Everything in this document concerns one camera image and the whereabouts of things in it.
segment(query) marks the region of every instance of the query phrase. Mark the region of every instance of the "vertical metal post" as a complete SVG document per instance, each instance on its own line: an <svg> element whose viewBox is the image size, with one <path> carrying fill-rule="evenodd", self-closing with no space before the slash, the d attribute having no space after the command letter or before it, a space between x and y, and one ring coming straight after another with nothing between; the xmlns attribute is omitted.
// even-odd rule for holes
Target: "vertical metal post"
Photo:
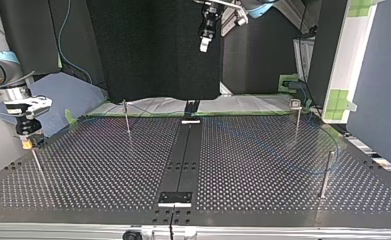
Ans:
<svg viewBox="0 0 391 240"><path fill-rule="evenodd" d="M301 110L302 110L302 108L300 108L300 109L298 110L297 131L298 131L298 128L300 127Z"/></svg>
<svg viewBox="0 0 391 240"><path fill-rule="evenodd" d="M34 149L32 149L32 154L33 158L36 161L37 168L39 169L39 171L42 171L42 166L40 165L39 158L37 157L36 151Z"/></svg>
<svg viewBox="0 0 391 240"><path fill-rule="evenodd" d="M326 188L329 181L329 175L330 175L330 163L332 162L333 156L335 155L335 152L330 151L328 155L328 161L326 163L326 170L325 174L323 176L323 183L322 183L322 189L320 190L320 198L324 198L326 194Z"/></svg>
<svg viewBox="0 0 391 240"><path fill-rule="evenodd" d="M126 102L126 100L123 101L123 107L124 107L124 115L126 117L127 132L130 133L130 124L129 124L129 117L128 117L128 110L127 110L127 102Z"/></svg>

